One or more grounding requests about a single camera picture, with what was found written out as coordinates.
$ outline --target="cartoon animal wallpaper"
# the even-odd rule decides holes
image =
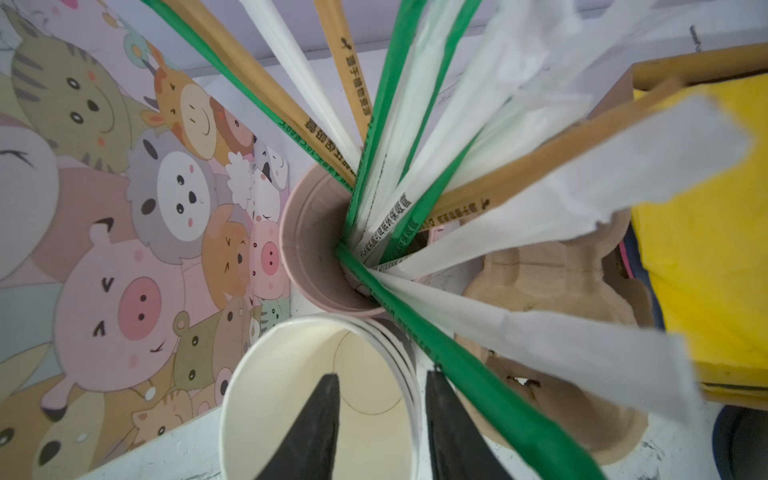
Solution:
[[[289,167],[103,0],[0,4],[0,478],[70,480],[290,316]]]

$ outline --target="pink pig face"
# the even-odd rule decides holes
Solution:
[[[95,392],[157,373],[174,351],[173,321],[184,309],[180,266],[162,263],[139,240],[110,243],[110,226],[107,219],[91,227],[94,246],[66,279],[54,324],[65,383]]]
[[[253,223],[250,241],[250,288],[263,300],[280,298],[288,287],[288,273],[278,247],[280,226],[270,220]]]

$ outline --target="paper cup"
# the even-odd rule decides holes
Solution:
[[[384,309],[356,292],[336,259],[352,196],[319,165],[310,168],[291,192],[280,224],[280,248],[293,285],[323,310],[358,317]]]
[[[387,322],[325,313],[291,319],[259,339],[238,364],[224,397],[223,478],[256,478],[320,378],[335,372],[341,401],[334,480],[415,479],[419,387],[412,349]]]

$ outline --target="white paper cup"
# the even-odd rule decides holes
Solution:
[[[253,480],[271,460],[320,378],[339,376],[334,480],[415,479],[421,401],[412,349],[385,319],[336,313],[272,328],[235,370],[222,407],[225,480]]]

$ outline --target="green straw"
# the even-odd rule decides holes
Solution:
[[[437,200],[442,195],[445,187],[448,186],[448,182],[451,181],[453,174],[458,169],[458,166],[466,157],[467,152],[475,143],[475,138],[464,147],[464,150],[451,162],[448,168],[437,177],[435,183],[427,190],[418,201],[416,205],[400,220],[400,223],[395,227],[395,231],[392,232],[392,238],[389,239],[384,254],[382,255],[382,261],[380,263],[391,262],[397,260],[406,254],[406,250],[416,237],[416,234],[421,230],[424,222],[429,218],[429,214],[432,209],[435,208]]]
[[[392,40],[389,42],[384,60],[384,70],[379,82],[379,89],[376,91],[376,103],[373,106],[373,116],[368,127],[366,144],[362,149],[355,190],[352,192],[352,201],[349,203],[349,210],[344,220],[343,238],[345,239],[349,237],[355,224],[362,200],[362,192],[368,182],[369,169],[376,155],[376,150],[379,148],[402,68],[406,64],[408,50],[413,43],[426,2],[427,0],[403,0],[400,3],[395,27],[392,30]]]
[[[387,290],[346,245],[340,243],[336,255],[543,480],[605,479],[593,458],[558,424],[521,400],[480,360]]]
[[[422,124],[419,127],[419,133],[416,135],[416,139],[411,146],[411,151],[408,155],[408,158],[406,159],[406,165],[402,169],[402,174],[400,175],[401,180],[406,175],[406,173],[408,173],[408,169],[411,166],[411,161],[413,160],[413,157],[416,153],[416,148],[419,146],[419,141],[421,140],[422,134],[424,133],[424,128],[426,127],[427,121],[429,120],[429,115],[432,113],[432,108],[435,106],[435,100],[440,93],[440,88],[442,87],[442,82],[445,79],[445,74],[448,72],[448,68],[451,66],[451,60],[453,59],[453,55],[456,52],[456,47],[464,36],[464,32],[469,26],[469,22],[472,20],[472,16],[475,14],[475,11],[480,6],[481,1],[482,0],[466,0],[462,6],[462,9],[458,12],[456,20],[453,22],[453,27],[451,28],[448,40],[445,43],[445,53],[443,54],[437,81],[435,82],[435,90],[432,92],[432,99],[430,99],[429,106],[424,113]],[[416,205],[414,205],[413,208],[402,218],[402,220],[400,220],[400,222],[397,224],[397,227],[395,227],[395,230],[392,232],[392,238],[389,239],[389,243],[387,243],[387,246],[384,249],[381,263],[397,260],[406,254],[408,246],[416,237],[416,234],[419,232],[419,230],[421,230],[424,222],[427,220],[427,218],[429,218],[429,214],[435,207],[437,200],[442,195],[442,192],[445,190],[448,182],[451,181],[451,177],[453,177],[453,174],[458,169],[458,166],[464,160],[464,157],[466,156],[474,141],[475,139],[473,138],[472,141],[467,144],[464,150],[456,157],[456,159],[451,162],[448,168],[446,168],[445,171],[440,174],[440,177],[435,180],[435,183],[432,184],[429,190],[427,190],[426,193],[424,193],[419,199],[419,201],[416,202]]]
[[[243,94],[248,97],[262,112],[264,112],[271,121],[275,122],[278,127],[291,137],[306,153],[308,153],[318,164],[336,178],[340,184],[342,184],[350,192],[353,190],[352,186],[344,180],[339,172],[334,170],[328,162],[323,160],[317,152],[304,141],[299,132],[293,130],[282,118],[280,118],[275,112],[271,111],[245,84],[232,73],[232,71],[219,59],[214,50],[208,46],[208,44],[190,27],[176,12],[173,11],[168,5],[161,0],[141,0],[146,6],[152,8],[163,20],[168,23],[173,30],[175,30],[181,37],[187,41],[192,47],[197,50],[203,57],[210,62],[221,74],[223,74],[232,84],[242,91]]]

